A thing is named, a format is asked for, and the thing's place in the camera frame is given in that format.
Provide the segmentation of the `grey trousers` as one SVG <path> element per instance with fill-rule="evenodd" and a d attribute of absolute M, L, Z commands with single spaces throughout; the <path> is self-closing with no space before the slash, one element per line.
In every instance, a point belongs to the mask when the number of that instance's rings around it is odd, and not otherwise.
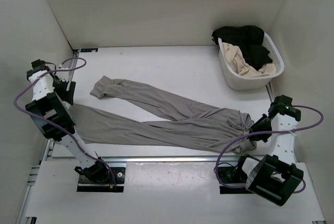
<path fill-rule="evenodd" d="M 98 99 L 122 99 L 161 118 L 139 122 L 82 104 L 70 113 L 87 143 L 173 146 L 220 152 L 254 124 L 248 113 L 217 108 L 149 84 L 103 76 L 90 94 Z"/>

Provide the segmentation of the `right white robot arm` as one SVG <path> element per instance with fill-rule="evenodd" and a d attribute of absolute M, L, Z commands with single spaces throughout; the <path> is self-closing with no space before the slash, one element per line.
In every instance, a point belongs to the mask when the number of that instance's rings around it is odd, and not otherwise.
<path fill-rule="evenodd" d="M 243 156 L 234 169 L 234 175 L 245 182 L 246 190 L 283 206 L 303 180 L 304 172 L 295 165 L 292 132 L 298 127 L 301 111 L 292 106 L 292 98 L 275 97 L 268 110 L 251 128 L 250 132 L 280 131 L 280 134 L 262 134 L 250 140 L 271 140 L 269 154 L 260 161 Z"/>

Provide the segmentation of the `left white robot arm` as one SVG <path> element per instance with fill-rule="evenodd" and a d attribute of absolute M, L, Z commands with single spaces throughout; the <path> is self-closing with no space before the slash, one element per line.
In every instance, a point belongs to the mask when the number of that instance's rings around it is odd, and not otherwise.
<path fill-rule="evenodd" d="M 64 146 L 79 162 L 75 171 L 88 180 L 103 183 L 109 179 L 110 171 L 101 158 L 90 150 L 75 130 L 75 121 L 69 108 L 74 104 L 76 83 L 64 72 L 47 74 L 48 62 L 36 60 L 27 71 L 27 80 L 34 84 L 32 101 L 25 110 L 37 115 L 32 116 L 34 123 L 47 139 Z"/>

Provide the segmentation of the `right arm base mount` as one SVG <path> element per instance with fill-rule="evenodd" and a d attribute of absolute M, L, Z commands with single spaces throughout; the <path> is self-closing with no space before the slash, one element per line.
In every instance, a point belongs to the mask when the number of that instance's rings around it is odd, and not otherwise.
<path fill-rule="evenodd" d="M 240 156 L 235 164 L 220 161 L 213 172 L 218 168 L 220 194 L 253 194 L 245 188 L 250 172 L 260 163 L 260 159 L 251 156 Z"/>

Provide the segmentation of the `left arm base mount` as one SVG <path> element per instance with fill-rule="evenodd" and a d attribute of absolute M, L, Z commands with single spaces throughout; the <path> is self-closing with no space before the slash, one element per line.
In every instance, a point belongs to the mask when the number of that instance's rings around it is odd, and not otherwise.
<path fill-rule="evenodd" d="M 95 162 L 89 168 L 75 167 L 79 174 L 77 192 L 122 193 L 124 190 L 126 168 L 110 167 Z"/>

